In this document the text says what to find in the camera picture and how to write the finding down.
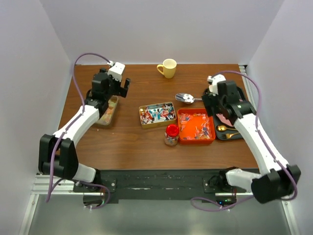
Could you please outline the metal scoop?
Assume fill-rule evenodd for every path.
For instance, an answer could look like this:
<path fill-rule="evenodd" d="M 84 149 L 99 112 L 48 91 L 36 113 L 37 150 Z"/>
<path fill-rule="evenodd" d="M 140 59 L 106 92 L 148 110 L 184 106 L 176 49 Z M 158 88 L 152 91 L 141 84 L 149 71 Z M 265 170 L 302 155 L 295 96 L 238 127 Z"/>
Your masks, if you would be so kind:
<path fill-rule="evenodd" d="M 187 93 L 178 93 L 175 95 L 175 99 L 177 101 L 186 103 L 186 104 L 193 104 L 195 102 L 202 102 L 202 98 L 194 98 L 191 94 Z"/>

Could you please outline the silver tin of gummies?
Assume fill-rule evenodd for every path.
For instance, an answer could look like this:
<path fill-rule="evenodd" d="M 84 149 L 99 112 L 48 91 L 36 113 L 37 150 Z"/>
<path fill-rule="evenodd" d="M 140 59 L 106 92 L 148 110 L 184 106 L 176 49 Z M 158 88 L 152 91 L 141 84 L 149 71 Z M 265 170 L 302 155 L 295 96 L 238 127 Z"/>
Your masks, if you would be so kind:
<path fill-rule="evenodd" d="M 117 96 L 112 96 L 108 102 L 109 106 L 101 118 L 95 123 L 95 125 L 101 127 L 111 127 L 113 123 L 114 114 L 118 106 L 119 98 Z"/>

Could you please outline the gold tin of lollipops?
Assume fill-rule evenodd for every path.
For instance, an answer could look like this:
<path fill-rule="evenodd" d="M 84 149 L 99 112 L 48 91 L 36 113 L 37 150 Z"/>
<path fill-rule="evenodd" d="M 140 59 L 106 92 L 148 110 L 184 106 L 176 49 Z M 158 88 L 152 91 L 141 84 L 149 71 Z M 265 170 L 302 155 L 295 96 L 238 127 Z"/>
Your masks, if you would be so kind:
<path fill-rule="evenodd" d="M 177 122 L 177 115 L 172 102 L 140 106 L 139 117 L 143 129 L 167 126 Z"/>

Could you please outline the red jar lid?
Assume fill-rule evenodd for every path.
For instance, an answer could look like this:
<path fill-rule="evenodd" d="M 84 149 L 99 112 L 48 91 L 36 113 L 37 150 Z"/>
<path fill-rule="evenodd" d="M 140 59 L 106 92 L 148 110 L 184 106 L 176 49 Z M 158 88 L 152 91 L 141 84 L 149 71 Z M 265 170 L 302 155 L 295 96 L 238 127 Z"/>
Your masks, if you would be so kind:
<path fill-rule="evenodd" d="M 166 127 L 166 135 L 169 137 L 176 137 L 179 135 L 179 127 L 176 124 L 170 124 Z"/>

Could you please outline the clear plastic jar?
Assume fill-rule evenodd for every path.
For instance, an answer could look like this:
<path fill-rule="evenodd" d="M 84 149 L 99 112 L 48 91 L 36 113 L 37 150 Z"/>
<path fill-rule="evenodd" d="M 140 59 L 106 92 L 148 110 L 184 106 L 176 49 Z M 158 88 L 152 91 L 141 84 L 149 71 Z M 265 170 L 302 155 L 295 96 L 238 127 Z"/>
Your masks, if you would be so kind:
<path fill-rule="evenodd" d="M 178 141 L 179 141 L 179 134 L 175 136 L 170 136 L 168 133 L 165 132 L 164 142 L 167 146 L 175 146 L 178 144 Z"/>

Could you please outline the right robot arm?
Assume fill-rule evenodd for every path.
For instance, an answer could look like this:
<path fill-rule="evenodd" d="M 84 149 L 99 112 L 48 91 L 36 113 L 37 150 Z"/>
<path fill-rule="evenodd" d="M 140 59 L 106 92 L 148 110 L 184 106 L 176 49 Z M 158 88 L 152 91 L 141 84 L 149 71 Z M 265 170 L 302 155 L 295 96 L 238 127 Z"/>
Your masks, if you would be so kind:
<path fill-rule="evenodd" d="M 297 197 L 297 183 L 301 170 L 290 165 L 275 148 L 260 124 L 252 104 L 241 98 L 234 81 L 224 77 L 210 77 L 208 90 L 202 95 L 209 116 L 223 115 L 243 137 L 259 168 L 259 173 L 230 168 L 218 180 L 223 192 L 234 187 L 252 192 L 255 199 L 267 203 L 276 199 L 293 200 Z"/>

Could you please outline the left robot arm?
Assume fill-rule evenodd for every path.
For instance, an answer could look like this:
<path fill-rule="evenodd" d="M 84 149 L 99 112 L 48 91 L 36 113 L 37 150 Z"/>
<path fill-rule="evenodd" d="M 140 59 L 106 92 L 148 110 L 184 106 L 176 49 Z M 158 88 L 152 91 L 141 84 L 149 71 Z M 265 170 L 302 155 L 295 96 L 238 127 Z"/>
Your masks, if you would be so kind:
<path fill-rule="evenodd" d="M 96 168 L 79 163 L 76 145 L 86 131 L 94 125 L 109 107 L 112 96 L 126 97 L 130 79 L 121 86 L 125 65 L 115 63 L 108 70 L 101 69 L 92 79 L 89 94 L 83 99 L 79 111 L 60 130 L 45 134 L 39 145 L 39 171 L 50 178 L 84 182 L 90 192 L 101 188 L 101 174 Z"/>

